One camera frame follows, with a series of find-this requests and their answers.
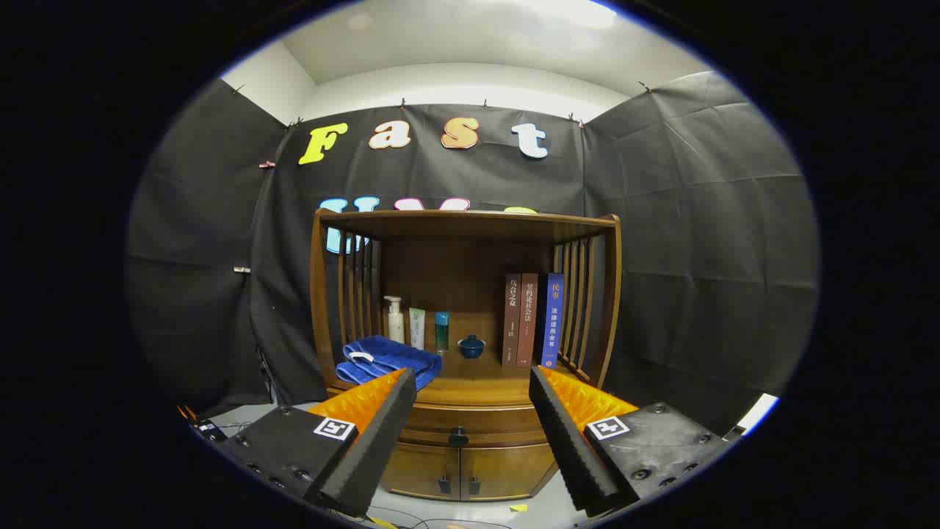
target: cabinet door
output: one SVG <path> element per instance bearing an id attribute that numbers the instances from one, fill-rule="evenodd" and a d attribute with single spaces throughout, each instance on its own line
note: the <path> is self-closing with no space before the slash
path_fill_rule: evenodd
<path id="1" fill-rule="evenodd" d="M 512 500 L 531 496 L 557 467 L 548 444 L 461 449 L 461 499 Z"/>
<path id="2" fill-rule="evenodd" d="M 388 460 L 380 483 L 389 492 L 398 494 L 460 500 L 459 450 L 400 442 Z"/>

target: brown book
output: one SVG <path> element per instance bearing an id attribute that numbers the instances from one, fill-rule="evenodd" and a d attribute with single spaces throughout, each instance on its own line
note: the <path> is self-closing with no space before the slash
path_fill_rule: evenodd
<path id="1" fill-rule="evenodd" d="M 506 318 L 503 320 L 503 366 L 516 366 L 519 346 L 519 302 L 522 279 L 519 274 L 506 274 Z"/>
<path id="2" fill-rule="evenodd" d="M 532 347 L 535 345 L 535 326 L 539 308 L 539 274 L 523 274 L 519 299 L 519 349 L 516 367 L 532 365 Z"/>

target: folded towel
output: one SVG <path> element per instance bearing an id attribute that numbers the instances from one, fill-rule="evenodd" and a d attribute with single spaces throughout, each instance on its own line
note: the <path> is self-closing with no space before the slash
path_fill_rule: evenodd
<path id="1" fill-rule="evenodd" d="M 441 372 L 441 357 L 415 349 L 384 336 L 369 336 L 343 346 L 349 361 L 337 365 L 337 377 L 351 384 L 364 384 L 374 378 L 410 367 L 419 390 Z"/>

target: cabinet knob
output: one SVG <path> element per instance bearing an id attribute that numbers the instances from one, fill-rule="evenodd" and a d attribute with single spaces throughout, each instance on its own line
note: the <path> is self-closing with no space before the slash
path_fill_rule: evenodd
<path id="1" fill-rule="evenodd" d="M 457 426 L 456 428 L 450 430 L 450 439 L 448 439 L 451 446 L 466 446 L 470 442 L 470 438 L 466 436 L 466 432 L 463 431 L 462 426 Z"/>

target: blue book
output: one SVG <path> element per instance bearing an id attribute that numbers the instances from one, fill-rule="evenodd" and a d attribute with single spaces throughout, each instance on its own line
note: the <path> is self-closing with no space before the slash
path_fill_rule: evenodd
<path id="1" fill-rule="evenodd" d="M 543 367 L 555 369 L 558 361 L 558 340 L 561 338 L 561 309 L 565 298 L 565 275 L 548 274 L 545 282 L 544 335 L 541 341 Z"/>

